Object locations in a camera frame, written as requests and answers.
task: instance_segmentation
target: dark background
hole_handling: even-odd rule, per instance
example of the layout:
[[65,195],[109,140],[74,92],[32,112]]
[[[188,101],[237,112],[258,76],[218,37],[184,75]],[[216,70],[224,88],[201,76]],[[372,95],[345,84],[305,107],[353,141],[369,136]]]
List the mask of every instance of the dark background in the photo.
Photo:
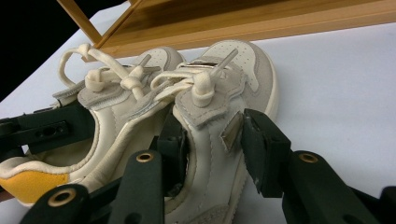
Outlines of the dark background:
[[[88,18],[125,1],[75,0]],[[2,9],[0,102],[79,29],[57,0],[7,1]]]

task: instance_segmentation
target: wooden board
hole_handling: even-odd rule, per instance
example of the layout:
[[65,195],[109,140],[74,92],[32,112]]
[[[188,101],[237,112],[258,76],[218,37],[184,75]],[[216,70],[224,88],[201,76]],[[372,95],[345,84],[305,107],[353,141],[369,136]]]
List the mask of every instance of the wooden board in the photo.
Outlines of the wooden board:
[[100,41],[94,33],[91,40],[120,58],[159,46],[191,49],[395,21],[395,0],[139,0]]

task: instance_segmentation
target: shoelace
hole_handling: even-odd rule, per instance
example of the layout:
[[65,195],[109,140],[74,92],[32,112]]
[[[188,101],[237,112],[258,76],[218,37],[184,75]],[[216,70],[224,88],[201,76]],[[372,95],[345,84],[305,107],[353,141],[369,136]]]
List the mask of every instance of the shoelace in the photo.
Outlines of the shoelace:
[[127,67],[120,64],[110,55],[103,53],[101,50],[93,48],[90,44],[80,45],[78,48],[69,49],[64,53],[60,61],[58,74],[60,80],[69,88],[76,86],[76,83],[70,80],[65,74],[65,65],[69,58],[74,54],[80,54],[86,60],[95,59],[102,62],[106,67],[89,71],[85,76],[85,86],[91,91],[101,91],[109,82],[119,81],[125,90],[130,90],[136,99],[144,96],[142,79],[145,74],[151,74],[160,71],[160,67],[145,67],[151,56],[148,54],[142,62],[135,67],[131,67],[132,71],[128,71]]
[[164,80],[172,81],[174,84],[161,93],[154,101],[170,95],[177,95],[179,92],[191,87],[192,102],[198,107],[205,107],[210,104],[214,94],[215,85],[224,76],[223,69],[238,54],[234,49],[224,60],[214,66],[208,66],[204,63],[180,64],[175,71],[165,71],[156,76],[150,84],[151,89],[155,89]]

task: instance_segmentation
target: table surface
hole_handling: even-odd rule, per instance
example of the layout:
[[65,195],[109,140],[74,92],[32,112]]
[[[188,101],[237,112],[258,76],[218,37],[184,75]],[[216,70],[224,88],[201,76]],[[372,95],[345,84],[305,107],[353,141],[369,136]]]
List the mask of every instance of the table surface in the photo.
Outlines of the table surface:
[[[91,21],[103,34],[128,6],[101,10]],[[280,89],[276,125],[291,149],[318,153],[346,184],[374,197],[395,186],[396,23],[252,42],[274,62]],[[82,43],[91,42],[78,30],[0,103],[0,119],[49,107],[51,95],[66,89],[57,77],[61,55]],[[179,52],[190,61],[204,50]],[[66,74],[77,82],[98,66],[72,57]],[[1,223],[19,223],[26,211],[15,199],[1,202]],[[249,178],[233,223],[286,223],[281,200],[264,199]]]

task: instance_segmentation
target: white sneaker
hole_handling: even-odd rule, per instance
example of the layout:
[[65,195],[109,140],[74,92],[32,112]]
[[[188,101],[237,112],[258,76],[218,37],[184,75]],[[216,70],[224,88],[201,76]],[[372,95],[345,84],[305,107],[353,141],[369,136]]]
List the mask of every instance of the white sneaker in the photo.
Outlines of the white sneaker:
[[[106,66],[91,70],[85,81],[76,84],[64,73],[66,62],[74,53],[88,60],[93,58]],[[2,161],[2,188],[22,204],[31,206],[45,192],[63,184],[81,183],[92,191],[120,177],[128,154],[132,153],[131,148],[144,148],[151,141],[150,136],[162,127],[163,113],[153,116],[155,108],[141,106],[152,95],[148,94],[150,81],[183,62],[184,58],[168,47],[148,50],[130,65],[121,65],[90,45],[65,52],[59,75],[69,89],[53,95],[57,102],[52,110],[69,108],[79,102],[92,114],[91,118],[88,114],[87,119],[92,121],[93,137],[35,155],[28,150],[24,157]],[[131,121],[139,116],[152,116],[153,119],[140,123]]]
[[158,80],[178,81],[156,100],[176,96],[173,114],[188,133],[190,154],[181,192],[165,200],[166,223],[231,223],[248,176],[238,132],[251,108],[274,119],[278,94],[270,58],[240,40],[220,41]]

